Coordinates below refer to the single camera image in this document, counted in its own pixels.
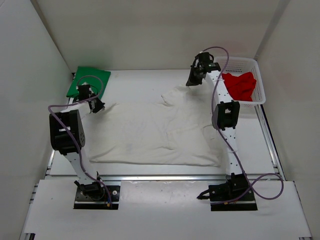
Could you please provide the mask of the green t shirt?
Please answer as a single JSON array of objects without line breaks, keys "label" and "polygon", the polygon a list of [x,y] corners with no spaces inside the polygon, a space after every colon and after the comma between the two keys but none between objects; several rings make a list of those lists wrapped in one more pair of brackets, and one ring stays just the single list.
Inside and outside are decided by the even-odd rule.
[{"label": "green t shirt", "polygon": [[79,94],[77,89],[78,84],[87,82],[96,95],[100,93],[98,98],[101,99],[107,87],[110,76],[110,71],[100,70],[94,67],[79,66],[67,91],[66,97],[75,98]]}]

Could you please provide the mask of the white t shirt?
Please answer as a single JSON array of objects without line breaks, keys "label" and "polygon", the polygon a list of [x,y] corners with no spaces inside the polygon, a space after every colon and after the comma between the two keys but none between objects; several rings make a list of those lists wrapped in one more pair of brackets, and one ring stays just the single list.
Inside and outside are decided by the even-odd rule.
[{"label": "white t shirt", "polygon": [[111,103],[83,120],[93,163],[219,166],[222,147],[207,85],[178,85],[159,102]]}]

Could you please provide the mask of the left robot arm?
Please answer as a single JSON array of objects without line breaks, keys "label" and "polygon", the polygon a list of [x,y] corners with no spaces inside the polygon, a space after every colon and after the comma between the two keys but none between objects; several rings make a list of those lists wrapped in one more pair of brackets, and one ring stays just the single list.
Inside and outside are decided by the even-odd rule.
[{"label": "left robot arm", "polygon": [[93,201],[107,196],[101,178],[89,163],[86,162],[86,137],[82,119],[91,113],[103,110],[105,104],[94,93],[93,87],[87,83],[77,87],[75,102],[65,105],[50,105],[49,132],[50,143],[55,151],[64,156],[73,167],[78,180],[77,190]]}]

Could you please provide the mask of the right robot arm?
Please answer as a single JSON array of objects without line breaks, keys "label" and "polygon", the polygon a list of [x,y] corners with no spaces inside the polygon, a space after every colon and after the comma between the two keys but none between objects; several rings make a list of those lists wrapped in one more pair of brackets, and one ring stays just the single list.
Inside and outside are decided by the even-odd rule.
[{"label": "right robot arm", "polygon": [[238,199],[248,188],[248,180],[237,154],[236,126],[240,113],[240,103],[229,94],[222,79],[221,68],[214,62],[209,52],[200,52],[194,57],[187,87],[198,86],[205,80],[213,89],[211,97],[211,122],[213,128],[227,146],[226,151],[226,183],[215,185],[199,194],[197,199],[207,200],[214,197],[215,201]]}]

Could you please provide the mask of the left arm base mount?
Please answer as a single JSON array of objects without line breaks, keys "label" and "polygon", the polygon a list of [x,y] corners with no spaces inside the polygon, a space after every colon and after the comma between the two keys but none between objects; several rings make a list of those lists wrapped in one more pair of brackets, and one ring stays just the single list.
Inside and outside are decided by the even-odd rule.
[{"label": "left arm base mount", "polygon": [[104,186],[97,182],[91,184],[80,184],[77,186],[73,208],[76,210],[118,210],[121,193],[120,185]]}]

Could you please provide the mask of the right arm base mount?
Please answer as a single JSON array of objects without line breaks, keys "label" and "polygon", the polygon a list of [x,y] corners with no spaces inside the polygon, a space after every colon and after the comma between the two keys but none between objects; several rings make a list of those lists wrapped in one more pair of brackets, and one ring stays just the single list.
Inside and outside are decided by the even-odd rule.
[{"label": "right arm base mount", "polygon": [[212,212],[256,211],[255,195],[244,174],[232,173],[222,184],[209,185],[197,196],[198,200],[209,200]]}]

